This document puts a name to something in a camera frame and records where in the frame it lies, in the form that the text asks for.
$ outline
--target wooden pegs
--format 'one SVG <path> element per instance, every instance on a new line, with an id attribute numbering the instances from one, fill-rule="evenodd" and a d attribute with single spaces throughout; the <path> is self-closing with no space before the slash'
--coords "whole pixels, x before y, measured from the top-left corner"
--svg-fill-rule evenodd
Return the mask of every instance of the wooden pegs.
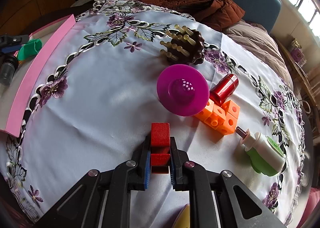
<path id="1" fill-rule="evenodd" d="M 186 57 L 190 56 L 190 53 L 188 51 L 184 50 L 182 46 L 178 46 L 177 50 L 179 52 L 181 52 L 183 55 L 185 55 Z"/>
<path id="2" fill-rule="evenodd" d="M 186 33 L 187 33 L 189 36 L 192 36 L 192 35 L 193 35 L 193 32 L 192 32 L 191 30 L 189 30 L 187 26 L 183 26 L 182 29 L 185 30 Z"/>
<path id="3" fill-rule="evenodd" d="M 174 40 L 177 40 L 177 39 L 178 39 L 178 36 L 177 36 L 175 33 L 172 33 L 172 38 L 173 38 Z"/>
<path id="4" fill-rule="evenodd" d="M 170 31 L 166 31 L 165 34 L 172 38 L 172 33 Z"/>
<path id="5" fill-rule="evenodd" d="M 171 47 L 171 42 L 165 43 L 164 41 L 160 41 L 160 44 L 164 45 L 166 48 L 170 48 Z"/>
<path id="6" fill-rule="evenodd" d="M 178 40 L 181 40 L 183 43 L 186 43 L 187 41 L 183 38 L 182 35 L 177 36 Z"/>
<path id="7" fill-rule="evenodd" d="M 167 43 L 165 43 L 164 46 L 167 47 L 167 48 L 170 48 L 172 46 L 172 44 L 171 44 L 171 42 L 168 41 Z"/>
<path id="8" fill-rule="evenodd" d="M 165 50 L 160 50 L 160 54 L 163 56 L 163 55 L 166 55 L 168 58 L 172 58 L 174 61 L 177 61 L 178 60 L 178 57 L 172 55 L 171 52 L 167 52 Z"/>
<path id="9" fill-rule="evenodd" d="M 177 30 L 179 30 L 182 34 L 185 33 L 185 31 L 183 29 L 180 28 L 180 26 L 178 24 L 175 24 L 174 26 Z"/>
<path id="10" fill-rule="evenodd" d="M 173 38 L 174 40 L 177 40 L 178 37 L 175 33 L 171 33 L 170 31 L 165 32 L 169 37 Z"/>
<path id="11" fill-rule="evenodd" d="M 167 57 L 168 57 L 168 58 L 172 58 L 172 59 L 173 59 L 173 60 L 175 60 L 175 61 L 177 61 L 177 60 L 178 60 L 178 57 L 176 57 L 176 56 L 172 55 L 172 53 L 171 53 L 171 52 L 167 52 Z"/>
<path id="12" fill-rule="evenodd" d="M 184 38 L 185 40 L 187 40 L 191 45 L 193 45 L 193 46 L 196 45 L 196 42 L 195 42 L 193 39 L 191 39 L 191 38 L 189 37 L 189 35 L 185 34 L 185 35 L 183 36 L 183 38 Z"/>

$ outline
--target embroidered tablecloth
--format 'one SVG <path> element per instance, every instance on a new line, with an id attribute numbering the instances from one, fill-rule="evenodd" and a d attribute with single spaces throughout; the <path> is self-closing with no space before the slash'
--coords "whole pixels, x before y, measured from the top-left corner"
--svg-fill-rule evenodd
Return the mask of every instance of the embroidered tablecloth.
<path id="1" fill-rule="evenodd" d="M 188 14 L 137 1 L 96 1 L 56 47 L 34 86 L 20 137 L 0 134 L 0 171 L 28 217 L 36 222 L 86 172 L 115 168 L 131 158 L 152 122 L 169 122 L 177 146 L 207 170 L 231 170 L 288 224 L 297 204 L 304 159 L 300 105 L 289 87 L 252 53 Z M 168 112 L 156 81 L 168 63 L 161 39 L 174 25 L 205 39 L 195 68 L 212 87 L 227 73 L 239 86 L 238 126 L 272 136 L 286 155 L 278 175 L 256 173 L 237 134 L 221 136 L 195 117 Z M 162 227 L 188 203 L 169 175 L 152 175 L 133 192 L 131 227 Z"/>

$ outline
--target red plastic cylinder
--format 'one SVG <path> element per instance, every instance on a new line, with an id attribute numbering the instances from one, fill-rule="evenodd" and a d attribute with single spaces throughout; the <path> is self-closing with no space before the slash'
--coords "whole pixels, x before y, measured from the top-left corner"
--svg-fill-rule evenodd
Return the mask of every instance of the red plastic cylinder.
<path id="1" fill-rule="evenodd" d="M 227 74 L 219 83 L 210 90 L 210 99 L 221 106 L 235 91 L 239 84 L 238 78 L 233 74 Z"/>

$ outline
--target plastic bottle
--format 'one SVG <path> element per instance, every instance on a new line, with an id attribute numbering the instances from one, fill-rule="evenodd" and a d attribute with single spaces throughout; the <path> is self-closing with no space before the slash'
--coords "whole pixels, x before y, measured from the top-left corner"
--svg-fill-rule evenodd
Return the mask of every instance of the plastic bottle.
<path id="1" fill-rule="evenodd" d="M 273 176 L 282 170 L 285 156 L 273 139 L 260 132 L 253 136 L 249 129 L 245 132 L 240 127 L 236 128 L 236 133 L 241 136 L 240 143 L 245 145 L 244 151 L 249 155 L 251 166 L 257 173 Z"/>
<path id="2" fill-rule="evenodd" d="M 19 65 L 18 59 L 13 55 L 6 55 L 0 69 L 0 98 L 6 86 L 12 81 L 14 72 Z"/>

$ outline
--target purple plastic lid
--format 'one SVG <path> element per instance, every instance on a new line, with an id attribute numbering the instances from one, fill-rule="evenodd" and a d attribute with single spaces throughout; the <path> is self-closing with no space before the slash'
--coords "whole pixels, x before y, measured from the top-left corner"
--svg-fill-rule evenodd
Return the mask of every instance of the purple plastic lid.
<path id="1" fill-rule="evenodd" d="M 209 100 L 205 78 L 193 67 L 181 64 L 169 66 L 161 72 L 157 93 L 162 105 L 180 116 L 198 114 Z"/>

